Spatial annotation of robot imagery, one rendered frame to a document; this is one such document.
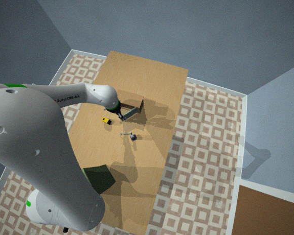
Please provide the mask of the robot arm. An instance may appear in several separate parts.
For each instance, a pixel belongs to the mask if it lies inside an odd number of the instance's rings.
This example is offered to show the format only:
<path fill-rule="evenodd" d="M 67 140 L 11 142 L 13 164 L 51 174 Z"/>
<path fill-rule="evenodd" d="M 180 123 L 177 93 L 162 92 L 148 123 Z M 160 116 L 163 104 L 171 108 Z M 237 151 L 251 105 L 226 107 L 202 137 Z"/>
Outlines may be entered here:
<path fill-rule="evenodd" d="M 78 231 L 95 228 L 105 203 L 84 176 L 61 108 L 92 103 L 120 110 L 109 85 L 0 84 L 0 163 L 36 189 L 26 203 L 29 219 Z"/>

